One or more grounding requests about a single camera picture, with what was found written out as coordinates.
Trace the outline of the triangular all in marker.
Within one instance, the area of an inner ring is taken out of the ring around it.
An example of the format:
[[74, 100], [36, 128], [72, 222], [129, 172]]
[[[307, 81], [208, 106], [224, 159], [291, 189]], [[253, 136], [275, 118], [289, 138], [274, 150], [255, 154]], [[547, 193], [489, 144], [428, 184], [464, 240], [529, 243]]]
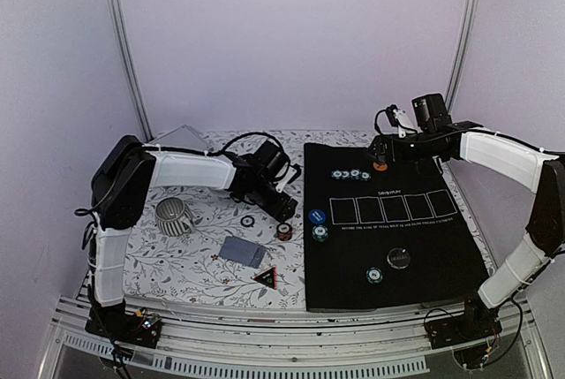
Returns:
[[277, 288], [277, 274], [276, 274], [276, 267], [273, 266], [252, 278], [253, 281], [257, 282], [258, 284], [262, 284], [270, 289]]

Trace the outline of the clear round dealer button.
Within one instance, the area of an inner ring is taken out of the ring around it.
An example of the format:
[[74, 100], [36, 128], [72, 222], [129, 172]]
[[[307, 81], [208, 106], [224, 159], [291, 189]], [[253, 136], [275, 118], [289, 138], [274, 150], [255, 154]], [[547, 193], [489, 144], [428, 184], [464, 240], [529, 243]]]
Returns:
[[388, 251], [386, 260], [392, 269], [406, 269], [411, 263], [411, 255], [406, 248], [395, 247]]

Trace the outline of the black red 100 chip stack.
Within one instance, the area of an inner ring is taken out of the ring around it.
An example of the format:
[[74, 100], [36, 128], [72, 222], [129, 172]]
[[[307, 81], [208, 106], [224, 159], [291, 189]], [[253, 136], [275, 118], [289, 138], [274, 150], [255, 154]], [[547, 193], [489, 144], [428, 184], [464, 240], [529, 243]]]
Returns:
[[281, 241], [289, 241], [292, 239], [293, 228], [288, 223], [278, 224], [276, 227], [276, 237]]

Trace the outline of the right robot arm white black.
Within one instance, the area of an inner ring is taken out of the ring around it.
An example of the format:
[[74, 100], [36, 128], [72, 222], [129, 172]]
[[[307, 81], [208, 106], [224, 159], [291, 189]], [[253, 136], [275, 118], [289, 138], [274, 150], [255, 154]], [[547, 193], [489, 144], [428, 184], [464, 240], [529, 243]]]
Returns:
[[478, 288], [494, 309], [531, 284], [564, 244], [564, 156], [470, 121], [404, 137], [379, 132], [378, 164], [430, 157], [460, 160], [457, 183], [494, 250], [498, 269]]

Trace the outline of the front aluminium rail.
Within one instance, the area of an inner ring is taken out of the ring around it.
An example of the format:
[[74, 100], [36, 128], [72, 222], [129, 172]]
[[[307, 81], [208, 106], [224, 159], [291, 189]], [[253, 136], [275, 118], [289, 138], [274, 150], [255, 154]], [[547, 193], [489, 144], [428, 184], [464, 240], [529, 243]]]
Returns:
[[62, 297], [48, 329], [41, 378], [554, 378], [525, 300], [500, 312], [499, 336], [435, 348], [433, 320], [461, 312], [398, 307], [308, 313], [145, 302], [162, 318], [155, 348], [88, 334], [85, 294]]

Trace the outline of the left aluminium frame post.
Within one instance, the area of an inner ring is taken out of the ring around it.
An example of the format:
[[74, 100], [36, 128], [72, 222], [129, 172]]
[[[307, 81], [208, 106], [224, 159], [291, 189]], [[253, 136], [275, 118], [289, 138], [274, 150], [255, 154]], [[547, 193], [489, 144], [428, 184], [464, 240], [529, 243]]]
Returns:
[[150, 141], [154, 138], [154, 134], [149, 123], [147, 108], [142, 97], [139, 80], [135, 71], [121, 0], [108, 0], [108, 6], [114, 33], [117, 38], [118, 52], [124, 68], [125, 80], [129, 89], [133, 111], [138, 120], [144, 141]]

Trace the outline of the green 50 chip row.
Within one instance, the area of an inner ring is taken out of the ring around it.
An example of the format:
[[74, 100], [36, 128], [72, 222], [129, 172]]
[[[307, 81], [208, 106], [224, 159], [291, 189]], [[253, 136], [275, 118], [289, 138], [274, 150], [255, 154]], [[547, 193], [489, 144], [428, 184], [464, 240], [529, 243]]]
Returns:
[[334, 180], [361, 180], [368, 181], [371, 179], [371, 174], [367, 171], [359, 169], [352, 170], [334, 170], [331, 171], [330, 177]]

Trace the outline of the orange big blind button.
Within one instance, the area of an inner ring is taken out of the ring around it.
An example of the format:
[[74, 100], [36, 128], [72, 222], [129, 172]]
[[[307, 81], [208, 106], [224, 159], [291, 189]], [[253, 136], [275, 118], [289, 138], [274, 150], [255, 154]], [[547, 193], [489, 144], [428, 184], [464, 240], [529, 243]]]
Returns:
[[386, 171], [388, 169], [388, 165], [386, 163], [374, 163], [373, 168], [376, 171]]

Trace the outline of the blue small blind button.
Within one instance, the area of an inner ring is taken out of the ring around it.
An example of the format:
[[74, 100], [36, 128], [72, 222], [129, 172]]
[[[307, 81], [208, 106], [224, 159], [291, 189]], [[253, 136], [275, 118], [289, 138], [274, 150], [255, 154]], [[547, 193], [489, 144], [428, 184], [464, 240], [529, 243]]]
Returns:
[[327, 216], [321, 209], [313, 209], [308, 213], [308, 219], [312, 224], [324, 224]]

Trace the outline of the striped mug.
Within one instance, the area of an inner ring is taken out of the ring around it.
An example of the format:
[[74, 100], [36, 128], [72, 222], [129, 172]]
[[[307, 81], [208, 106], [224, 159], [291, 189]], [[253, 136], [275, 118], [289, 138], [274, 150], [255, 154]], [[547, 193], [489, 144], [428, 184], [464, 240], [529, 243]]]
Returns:
[[177, 197], [160, 201], [155, 208], [154, 218], [160, 232], [169, 237], [180, 237], [195, 231], [191, 210]]

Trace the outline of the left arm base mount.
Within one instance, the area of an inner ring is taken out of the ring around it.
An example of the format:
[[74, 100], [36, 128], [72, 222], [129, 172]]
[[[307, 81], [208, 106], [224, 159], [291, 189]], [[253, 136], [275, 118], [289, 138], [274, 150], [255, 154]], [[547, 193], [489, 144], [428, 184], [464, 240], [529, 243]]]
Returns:
[[97, 301], [91, 302], [85, 331], [111, 342], [126, 343], [150, 349], [157, 347], [162, 331], [162, 318], [148, 313], [145, 307], [133, 314], [125, 311], [125, 301], [103, 307]]

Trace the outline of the single chip on table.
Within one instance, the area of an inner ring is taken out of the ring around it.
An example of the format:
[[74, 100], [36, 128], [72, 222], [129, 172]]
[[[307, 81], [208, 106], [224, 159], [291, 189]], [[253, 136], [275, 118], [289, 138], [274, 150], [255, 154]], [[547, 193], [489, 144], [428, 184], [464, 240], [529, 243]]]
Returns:
[[255, 220], [252, 216], [247, 215], [247, 216], [243, 216], [241, 218], [240, 223], [245, 228], [250, 228], [250, 227], [253, 227], [255, 225]]

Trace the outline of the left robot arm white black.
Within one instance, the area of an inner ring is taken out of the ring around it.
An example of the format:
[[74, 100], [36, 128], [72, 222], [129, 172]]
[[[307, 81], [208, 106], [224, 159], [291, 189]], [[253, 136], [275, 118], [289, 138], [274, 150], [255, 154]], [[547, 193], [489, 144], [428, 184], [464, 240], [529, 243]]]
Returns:
[[235, 201], [255, 205], [284, 223], [298, 205], [284, 188], [301, 172], [273, 137], [254, 152], [238, 155], [227, 147], [210, 152], [144, 144], [133, 135], [123, 136], [92, 178], [87, 209], [95, 224], [91, 274], [94, 300], [102, 306], [95, 317], [98, 325], [113, 338], [131, 331], [129, 315], [116, 306], [124, 300], [127, 243], [151, 189], [188, 186], [226, 191]]

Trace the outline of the black poker mat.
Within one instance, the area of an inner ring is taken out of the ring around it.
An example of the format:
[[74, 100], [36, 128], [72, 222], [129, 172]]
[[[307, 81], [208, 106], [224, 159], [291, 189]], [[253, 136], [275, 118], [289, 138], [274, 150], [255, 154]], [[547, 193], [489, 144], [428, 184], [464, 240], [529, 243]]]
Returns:
[[[304, 146], [305, 303], [311, 312], [365, 311], [460, 301], [488, 278], [469, 227], [431, 159], [392, 163], [376, 171], [363, 148]], [[368, 181], [334, 180], [334, 170], [359, 169]], [[328, 239], [312, 237], [308, 213], [321, 209]], [[411, 263], [386, 260], [406, 248]], [[378, 284], [367, 282], [371, 267]]]

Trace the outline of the grey box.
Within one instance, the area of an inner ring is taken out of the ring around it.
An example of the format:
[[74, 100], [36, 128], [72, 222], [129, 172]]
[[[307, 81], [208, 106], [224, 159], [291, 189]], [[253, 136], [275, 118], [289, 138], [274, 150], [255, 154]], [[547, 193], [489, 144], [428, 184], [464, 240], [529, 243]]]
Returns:
[[189, 125], [181, 125], [174, 130], [160, 133], [150, 144], [158, 144], [166, 147], [206, 149], [208, 143], [202, 139], [202, 135]]

